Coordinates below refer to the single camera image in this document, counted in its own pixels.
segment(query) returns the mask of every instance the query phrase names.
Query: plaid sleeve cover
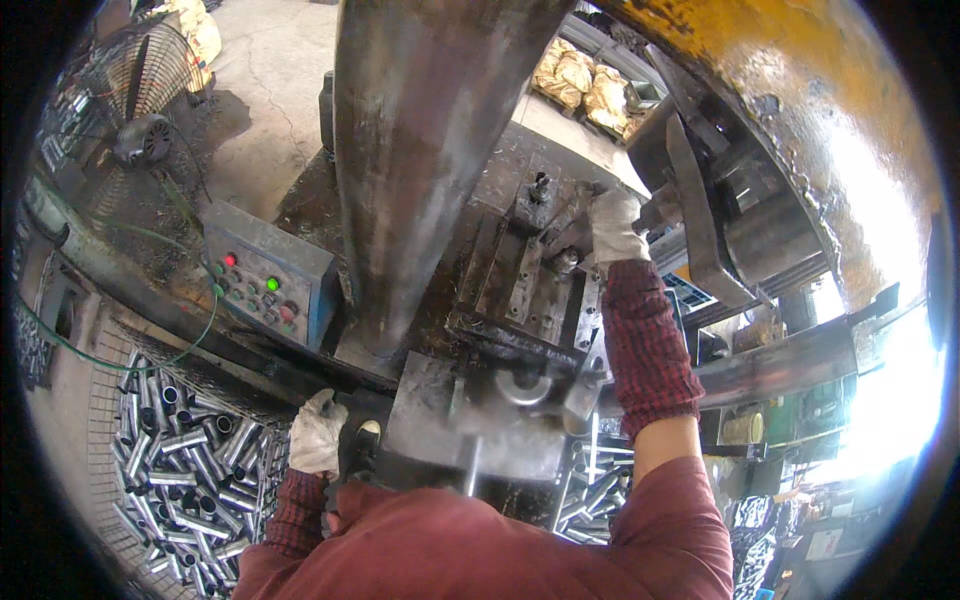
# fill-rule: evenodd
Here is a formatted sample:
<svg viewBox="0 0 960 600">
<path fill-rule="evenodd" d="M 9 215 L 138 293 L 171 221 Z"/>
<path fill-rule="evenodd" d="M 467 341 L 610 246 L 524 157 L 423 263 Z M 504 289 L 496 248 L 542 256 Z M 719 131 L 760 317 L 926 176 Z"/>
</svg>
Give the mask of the plaid sleeve cover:
<svg viewBox="0 0 960 600">
<path fill-rule="evenodd" d="M 699 418 L 704 388 L 690 368 L 655 265 L 612 263 L 602 307 L 614 388 L 624 410 L 621 432 L 632 440 L 655 420 Z"/>
<path fill-rule="evenodd" d="M 327 480 L 292 468 L 276 490 L 276 510 L 267 521 L 263 545 L 283 556 L 305 559 L 324 540 Z"/>
</svg>

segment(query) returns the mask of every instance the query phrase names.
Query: white sign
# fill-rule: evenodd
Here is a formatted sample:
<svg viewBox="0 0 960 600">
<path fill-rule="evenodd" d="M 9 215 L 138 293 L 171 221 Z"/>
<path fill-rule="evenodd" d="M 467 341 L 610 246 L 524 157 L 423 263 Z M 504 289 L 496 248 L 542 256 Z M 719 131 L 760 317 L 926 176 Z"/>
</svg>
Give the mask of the white sign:
<svg viewBox="0 0 960 600">
<path fill-rule="evenodd" d="M 837 544 L 840 543 L 840 534 L 843 529 L 829 529 L 818 531 L 810 539 L 810 548 L 806 551 L 808 561 L 824 561 L 832 559 L 836 554 Z"/>
</svg>

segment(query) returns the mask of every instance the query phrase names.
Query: wire mesh basket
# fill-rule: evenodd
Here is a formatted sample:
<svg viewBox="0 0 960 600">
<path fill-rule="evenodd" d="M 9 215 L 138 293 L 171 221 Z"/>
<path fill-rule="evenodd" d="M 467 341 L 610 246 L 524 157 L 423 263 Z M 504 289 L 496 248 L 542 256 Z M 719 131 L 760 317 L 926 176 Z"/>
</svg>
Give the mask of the wire mesh basket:
<svg viewBox="0 0 960 600">
<path fill-rule="evenodd" d="M 123 324 L 104 321 L 98 337 L 95 355 L 115 364 L 126 364 L 134 349 L 153 364 L 173 358 L 179 351 Z M 205 360 L 187 355 L 176 366 L 165 369 L 182 384 L 202 392 L 225 404 L 230 412 L 253 420 L 264 427 L 265 443 L 258 460 L 260 473 L 256 492 L 256 506 L 250 526 L 251 542 L 263 540 L 267 520 L 276 508 L 276 488 L 286 471 L 289 456 L 290 420 L 295 414 L 281 400 L 255 389 L 235 376 Z M 118 389 L 122 373 L 103 367 L 94 367 L 89 406 L 87 461 L 91 493 L 95 503 L 96 532 L 116 558 L 127 581 L 142 591 L 151 591 L 162 598 L 190 598 L 203 595 L 186 580 L 177 581 L 164 568 L 151 572 L 145 558 L 150 546 L 145 546 L 121 522 L 114 503 L 123 506 L 126 491 L 120 489 L 114 450 L 111 444 L 121 421 Z"/>
</svg>

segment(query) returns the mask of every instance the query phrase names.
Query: red shirt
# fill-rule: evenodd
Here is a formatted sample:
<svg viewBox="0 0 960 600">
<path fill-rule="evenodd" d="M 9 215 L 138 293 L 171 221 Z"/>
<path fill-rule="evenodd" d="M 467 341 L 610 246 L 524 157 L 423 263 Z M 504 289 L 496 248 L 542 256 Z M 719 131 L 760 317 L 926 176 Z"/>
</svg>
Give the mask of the red shirt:
<svg viewBox="0 0 960 600">
<path fill-rule="evenodd" d="M 604 297 L 608 354 L 631 434 L 697 414 L 703 390 L 649 262 L 613 263 Z M 581 546 L 475 498 L 359 482 L 337 496 L 324 540 L 325 480 L 289 469 L 263 543 L 240 557 L 232 598 L 730 598 L 730 535 L 696 457 L 640 480 L 610 546 Z"/>
</svg>

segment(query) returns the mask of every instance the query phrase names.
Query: white work glove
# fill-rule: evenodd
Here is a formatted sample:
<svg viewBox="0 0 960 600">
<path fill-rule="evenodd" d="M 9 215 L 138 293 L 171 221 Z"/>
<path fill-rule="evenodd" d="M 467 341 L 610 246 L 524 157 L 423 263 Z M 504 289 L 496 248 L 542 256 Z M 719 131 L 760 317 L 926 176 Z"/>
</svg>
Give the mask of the white work glove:
<svg viewBox="0 0 960 600">
<path fill-rule="evenodd" d="M 321 390 L 307 400 L 290 427 L 290 468 L 315 475 L 328 471 L 331 480 L 337 479 L 340 430 L 347 415 L 347 407 L 333 401 L 333 390 Z"/>
<path fill-rule="evenodd" d="M 640 202 L 633 195 L 612 189 L 595 198 L 589 211 L 593 261 L 604 273 L 617 260 L 650 260 L 646 233 L 634 233 L 633 222 L 640 217 Z"/>
</svg>

